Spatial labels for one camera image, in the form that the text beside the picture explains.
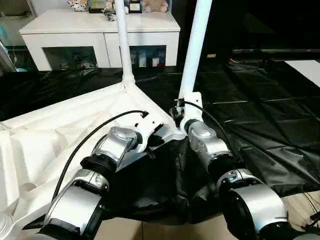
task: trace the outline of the white cabinet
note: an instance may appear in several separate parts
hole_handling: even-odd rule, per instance
[[[180,27],[170,12],[133,13],[126,21],[130,46],[164,46],[165,65],[176,65]],[[56,69],[52,59],[58,61],[59,56],[55,54],[70,47],[91,47],[99,68],[122,66],[117,22],[107,21],[103,14],[49,10],[20,34],[39,71]]]

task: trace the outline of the white metal bracket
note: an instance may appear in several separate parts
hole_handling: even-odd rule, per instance
[[[162,124],[161,118],[155,114],[148,114],[138,123],[134,130],[141,134],[142,143],[134,150],[136,153],[142,153],[146,149],[149,137],[154,133],[155,129]]]
[[[184,101],[193,103],[198,105],[199,107],[202,108],[202,97],[200,92],[191,92],[191,93],[186,93],[184,95]],[[202,111],[192,105],[185,104],[184,105],[184,113],[183,113],[183,119],[180,123],[180,130],[185,134],[186,136],[188,133],[185,130],[185,125],[189,120],[199,120],[203,122],[202,119]]]

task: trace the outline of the white pole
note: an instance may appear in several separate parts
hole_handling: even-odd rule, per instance
[[[189,46],[183,69],[179,99],[192,93],[196,81],[202,46],[204,44],[210,8],[213,0],[198,0],[196,2]]]
[[[129,85],[135,84],[135,77],[132,73],[124,0],[115,0],[115,11],[119,31],[120,51],[122,60],[122,81],[124,83],[124,86],[128,87]]]

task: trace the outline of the wrinkled fabric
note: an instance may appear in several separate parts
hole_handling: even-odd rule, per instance
[[[6,74],[0,119],[118,83],[121,72]],[[167,113],[181,73],[135,73],[136,84]],[[194,91],[222,124],[234,155],[281,197],[319,190],[320,88],[284,62],[202,65]],[[204,121],[216,129],[207,116]],[[105,200],[105,219],[124,217],[162,224],[198,223],[220,213],[212,183],[188,139],[171,141],[119,171]]]

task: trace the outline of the silver metal casing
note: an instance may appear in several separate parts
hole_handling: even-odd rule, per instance
[[[80,186],[74,186],[78,181],[87,183],[97,190],[107,190],[109,187],[108,181],[95,171],[78,170],[73,180],[63,188],[51,203],[44,219],[44,225],[47,225],[51,219],[59,219],[80,228],[80,235],[84,233],[101,196],[82,189]]]
[[[51,219],[59,219],[80,228],[82,235],[100,199],[101,196],[72,185],[55,199],[44,224],[47,225]]]
[[[107,136],[92,151],[92,155],[104,154],[113,159],[117,167],[125,153],[137,142],[137,134],[130,128],[113,126]]]
[[[189,126],[188,137],[191,149],[196,152],[206,168],[219,155],[231,155],[226,143],[202,121],[193,122]]]
[[[257,233],[266,225],[288,221],[281,198],[269,186],[256,184],[231,191],[236,192],[245,202]]]
[[[254,176],[248,169],[246,168],[239,168],[239,169],[235,169],[235,170],[231,170],[226,172],[225,174],[223,174],[218,181],[216,182],[216,188],[219,190],[221,185],[224,183],[224,180],[228,179],[229,183],[236,183],[238,181],[241,180],[245,180],[245,179],[254,179],[259,183],[263,182],[257,178],[256,176]]]

